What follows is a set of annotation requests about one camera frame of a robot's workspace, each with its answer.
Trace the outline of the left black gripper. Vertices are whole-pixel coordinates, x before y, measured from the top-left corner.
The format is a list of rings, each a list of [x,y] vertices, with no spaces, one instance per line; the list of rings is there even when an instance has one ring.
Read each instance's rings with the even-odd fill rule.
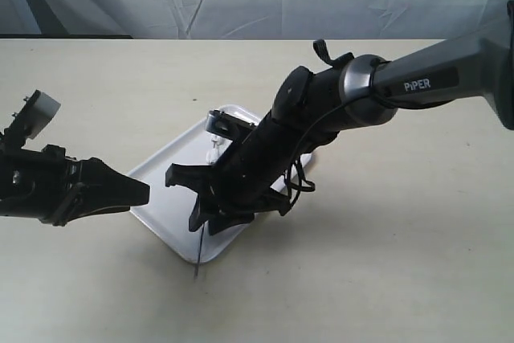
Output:
[[[149,203],[150,187],[116,172],[98,158],[78,160],[66,149],[46,145],[29,177],[23,213],[41,223],[67,223],[102,214],[123,213]]]

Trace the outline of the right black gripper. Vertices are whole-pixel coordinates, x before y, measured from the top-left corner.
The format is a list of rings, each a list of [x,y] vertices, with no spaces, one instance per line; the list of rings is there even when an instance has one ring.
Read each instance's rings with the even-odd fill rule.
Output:
[[[268,113],[248,137],[232,142],[216,162],[216,180],[212,165],[173,163],[165,172],[165,186],[183,186],[189,190],[214,190],[224,206],[236,214],[223,212],[210,198],[198,195],[188,220],[189,232],[207,225],[208,234],[255,220],[255,213],[287,213],[296,203],[297,194],[313,192],[313,182],[305,177],[300,156],[312,152],[304,138],[306,129],[296,129],[274,119]]]

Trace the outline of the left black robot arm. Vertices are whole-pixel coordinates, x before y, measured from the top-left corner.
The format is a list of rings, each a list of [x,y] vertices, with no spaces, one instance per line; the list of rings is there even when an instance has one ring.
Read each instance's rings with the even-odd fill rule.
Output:
[[[63,227],[92,215],[125,212],[149,203],[150,187],[99,158],[77,160],[66,149],[24,149],[26,136],[1,133],[1,215]]]

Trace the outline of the right grey black robot arm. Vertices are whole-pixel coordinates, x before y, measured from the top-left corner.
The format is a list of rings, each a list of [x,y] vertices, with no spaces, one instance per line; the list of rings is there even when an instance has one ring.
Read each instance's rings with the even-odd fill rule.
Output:
[[[482,97],[506,129],[513,127],[511,2],[505,16],[477,31],[392,61],[352,53],[332,58],[322,39],[313,48],[326,69],[295,68],[260,122],[209,112],[206,130],[230,142],[213,164],[168,168],[167,186],[196,194],[190,231],[207,227],[216,235],[251,223],[258,213],[286,214],[301,193],[316,188],[305,177],[302,155],[341,131],[383,125],[400,109]]]

